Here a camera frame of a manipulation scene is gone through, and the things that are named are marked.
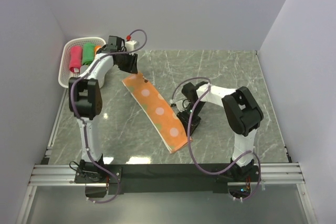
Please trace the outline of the orange patterned towel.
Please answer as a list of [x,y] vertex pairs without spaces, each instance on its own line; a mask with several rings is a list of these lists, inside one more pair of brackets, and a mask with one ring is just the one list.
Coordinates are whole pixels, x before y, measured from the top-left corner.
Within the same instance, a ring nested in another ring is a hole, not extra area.
[[154,85],[140,72],[126,77],[122,83],[147,115],[167,150],[172,154],[183,148],[187,144],[184,126]]

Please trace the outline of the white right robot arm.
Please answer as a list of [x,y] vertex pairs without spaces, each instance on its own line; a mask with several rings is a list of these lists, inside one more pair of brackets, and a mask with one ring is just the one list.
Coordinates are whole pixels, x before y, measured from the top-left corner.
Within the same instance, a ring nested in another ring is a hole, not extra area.
[[[182,122],[186,135],[190,156],[196,168],[207,175],[226,175],[238,182],[253,175],[260,175],[260,159],[254,152],[254,141],[263,112],[247,87],[229,89],[213,86],[209,82],[196,85],[183,85],[182,94],[189,102],[188,106],[179,110],[177,118]],[[224,109],[228,124],[234,132],[234,152],[230,164],[219,171],[207,171],[197,163],[191,149],[191,135],[199,126],[198,115],[205,103],[211,103]]]

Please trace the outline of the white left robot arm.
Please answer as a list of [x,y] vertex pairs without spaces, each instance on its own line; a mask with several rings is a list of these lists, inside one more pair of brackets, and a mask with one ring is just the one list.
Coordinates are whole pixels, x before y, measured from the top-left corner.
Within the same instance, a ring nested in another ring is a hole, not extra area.
[[82,145],[75,176],[77,183],[119,182],[120,173],[113,173],[104,163],[98,142],[98,116],[103,107],[100,89],[104,85],[105,75],[114,66],[126,73],[137,73],[136,51],[140,48],[131,36],[126,39],[110,36],[104,45],[86,43],[81,47],[82,63],[76,68],[78,76],[71,77],[68,83],[69,109],[80,128]]

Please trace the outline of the green rolled towel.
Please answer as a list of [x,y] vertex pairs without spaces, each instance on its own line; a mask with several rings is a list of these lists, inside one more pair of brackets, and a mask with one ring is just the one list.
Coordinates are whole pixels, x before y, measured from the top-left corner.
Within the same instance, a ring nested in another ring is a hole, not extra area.
[[95,53],[94,53],[94,48],[95,48],[95,45],[88,42],[88,43],[85,43],[82,47],[82,65],[83,66],[89,66],[93,61],[94,61],[94,56],[95,56]]

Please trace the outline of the white plastic basket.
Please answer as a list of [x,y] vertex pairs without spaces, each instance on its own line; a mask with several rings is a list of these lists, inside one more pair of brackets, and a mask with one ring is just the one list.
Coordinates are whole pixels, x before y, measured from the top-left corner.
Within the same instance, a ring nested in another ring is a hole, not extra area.
[[68,82],[71,77],[78,77],[80,73],[72,73],[69,70],[70,65],[70,49],[73,46],[83,46],[85,43],[92,43],[96,46],[103,46],[106,44],[106,41],[100,37],[82,37],[76,38],[73,40],[68,41],[62,52],[62,57],[60,61],[59,67],[59,75],[58,75],[58,82],[63,88],[68,88]]

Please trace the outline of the pink rolled towel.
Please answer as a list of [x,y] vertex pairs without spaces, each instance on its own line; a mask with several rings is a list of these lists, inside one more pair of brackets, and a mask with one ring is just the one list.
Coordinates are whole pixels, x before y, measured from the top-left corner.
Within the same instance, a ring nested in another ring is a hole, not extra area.
[[70,48],[69,70],[72,73],[79,73],[82,66],[82,47],[73,46]]

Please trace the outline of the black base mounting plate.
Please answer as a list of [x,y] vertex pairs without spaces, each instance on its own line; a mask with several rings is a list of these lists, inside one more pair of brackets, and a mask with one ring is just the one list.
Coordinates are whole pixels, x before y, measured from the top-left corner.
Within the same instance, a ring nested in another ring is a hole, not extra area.
[[258,166],[251,162],[244,168],[234,165],[226,172],[227,164],[203,164],[212,172],[202,173],[194,164],[106,164],[112,176],[93,164],[83,162],[77,168],[75,184],[102,184],[103,191],[113,193],[172,193],[211,191],[228,193],[229,183],[257,182]]

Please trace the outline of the aluminium rail frame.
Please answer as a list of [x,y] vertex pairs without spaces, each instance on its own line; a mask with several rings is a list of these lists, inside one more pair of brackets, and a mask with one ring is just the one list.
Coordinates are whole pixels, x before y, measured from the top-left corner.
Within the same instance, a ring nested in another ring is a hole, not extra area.
[[[192,149],[170,154],[154,126],[131,94],[121,90],[121,103],[105,107],[100,118],[100,137],[110,163],[189,164],[226,162],[233,152],[234,137],[217,105],[201,111],[201,124],[193,134]],[[262,183],[251,199],[210,192],[130,193],[106,204],[93,204],[84,188],[72,183],[73,171],[65,166],[78,158],[78,134],[71,128],[68,102],[57,116],[51,161],[33,169],[18,223],[316,223],[301,168],[273,157],[261,166]]]

